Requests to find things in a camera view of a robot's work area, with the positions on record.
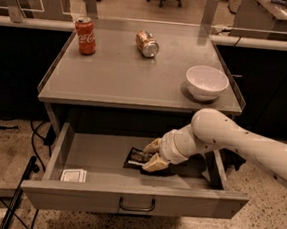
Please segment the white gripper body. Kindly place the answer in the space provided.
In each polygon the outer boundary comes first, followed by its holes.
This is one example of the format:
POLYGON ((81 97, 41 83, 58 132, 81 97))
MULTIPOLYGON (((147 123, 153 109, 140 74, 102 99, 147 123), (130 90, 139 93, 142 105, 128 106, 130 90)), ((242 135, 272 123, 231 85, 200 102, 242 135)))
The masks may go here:
POLYGON ((182 162, 182 155, 179 153, 179 150, 175 144, 175 135, 176 129, 171 130, 168 133, 165 133, 160 139, 158 153, 168 164, 178 165, 182 162))

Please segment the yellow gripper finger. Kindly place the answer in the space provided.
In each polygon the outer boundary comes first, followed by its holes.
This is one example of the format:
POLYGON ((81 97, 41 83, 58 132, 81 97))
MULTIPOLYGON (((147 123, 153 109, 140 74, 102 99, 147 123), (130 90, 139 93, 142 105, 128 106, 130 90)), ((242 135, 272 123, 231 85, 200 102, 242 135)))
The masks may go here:
POLYGON ((146 147, 144 147, 144 153, 157 153, 160 150, 160 138, 151 141, 146 147))
POLYGON ((165 161, 163 157, 161 157, 158 153, 151 157, 149 161, 147 161, 142 169, 147 172, 157 172, 163 169, 167 169, 169 166, 168 161, 165 161))

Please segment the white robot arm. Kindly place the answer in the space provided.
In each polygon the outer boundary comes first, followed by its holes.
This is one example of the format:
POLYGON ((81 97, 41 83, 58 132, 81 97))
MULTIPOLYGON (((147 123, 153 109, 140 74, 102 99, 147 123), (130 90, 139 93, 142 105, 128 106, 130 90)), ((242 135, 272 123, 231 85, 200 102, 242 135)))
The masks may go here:
POLYGON ((213 108, 198 110, 191 123, 151 141, 144 149, 151 159, 143 165, 148 172, 167 169, 195 154, 227 149, 246 161, 276 175, 287 187, 287 144, 243 129, 213 108))

